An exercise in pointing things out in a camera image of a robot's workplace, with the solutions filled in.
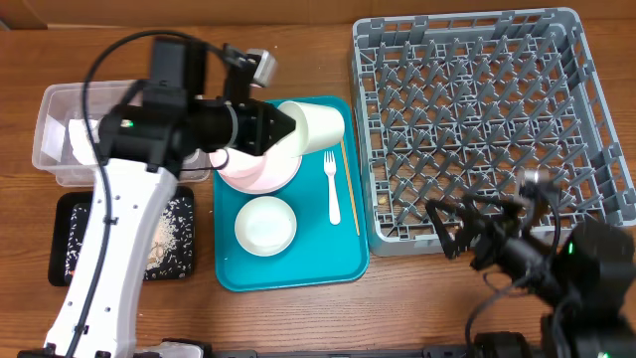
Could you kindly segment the white cup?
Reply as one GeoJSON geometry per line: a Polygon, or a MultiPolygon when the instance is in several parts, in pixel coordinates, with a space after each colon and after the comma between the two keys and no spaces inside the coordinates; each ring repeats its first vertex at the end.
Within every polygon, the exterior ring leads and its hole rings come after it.
{"type": "Polygon", "coordinates": [[[336,108],[288,100],[277,109],[295,120],[295,129],[278,143],[292,157],[329,148],[343,138],[344,117],[336,108]]]}

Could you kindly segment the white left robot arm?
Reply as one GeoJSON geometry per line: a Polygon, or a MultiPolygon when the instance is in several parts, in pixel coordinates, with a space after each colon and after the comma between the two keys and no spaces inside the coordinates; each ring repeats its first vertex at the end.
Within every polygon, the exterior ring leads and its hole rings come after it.
{"type": "Polygon", "coordinates": [[[96,161],[89,219],[39,357],[133,356],[151,244],[184,160],[229,148],[260,156],[295,129],[290,116],[250,95],[273,77],[270,52],[176,31],[152,36],[148,78],[86,131],[96,161]]]}

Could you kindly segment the white tissue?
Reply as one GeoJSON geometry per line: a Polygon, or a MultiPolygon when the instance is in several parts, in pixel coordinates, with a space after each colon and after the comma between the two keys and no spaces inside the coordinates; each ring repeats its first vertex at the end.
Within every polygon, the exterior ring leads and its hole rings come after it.
{"type": "Polygon", "coordinates": [[[68,130],[72,154],[76,161],[84,166],[95,165],[96,159],[88,138],[85,121],[83,119],[71,119],[68,130]]]}

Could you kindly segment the white bowl with peanuts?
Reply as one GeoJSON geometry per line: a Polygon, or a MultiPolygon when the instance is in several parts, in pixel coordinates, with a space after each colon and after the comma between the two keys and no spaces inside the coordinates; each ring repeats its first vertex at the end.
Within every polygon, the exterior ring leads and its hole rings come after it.
{"type": "Polygon", "coordinates": [[[238,212],[235,235],[240,246],[258,257],[282,253],[292,243],[297,219],[292,208],[273,196],[256,197],[238,212]]]}

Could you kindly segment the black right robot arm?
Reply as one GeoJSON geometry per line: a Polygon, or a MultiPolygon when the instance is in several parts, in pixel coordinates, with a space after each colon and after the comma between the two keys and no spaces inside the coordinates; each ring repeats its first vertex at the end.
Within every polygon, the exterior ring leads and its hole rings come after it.
{"type": "Polygon", "coordinates": [[[523,206],[494,200],[499,215],[481,214],[487,198],[467,195],[461,204],[431,200],[426,212],[445,255],[471,249],[476,270],[497,266],[512,283],[493,300],[524,289],[553,309],[541,319],[542,339],[533,348],[520,333],[467,332],[469,357],[632,357],[635,330],[622,314],[635,280],[632,237],[621,229],[586,219],[567,237],[560,252],[523,227],[523,206]]]}

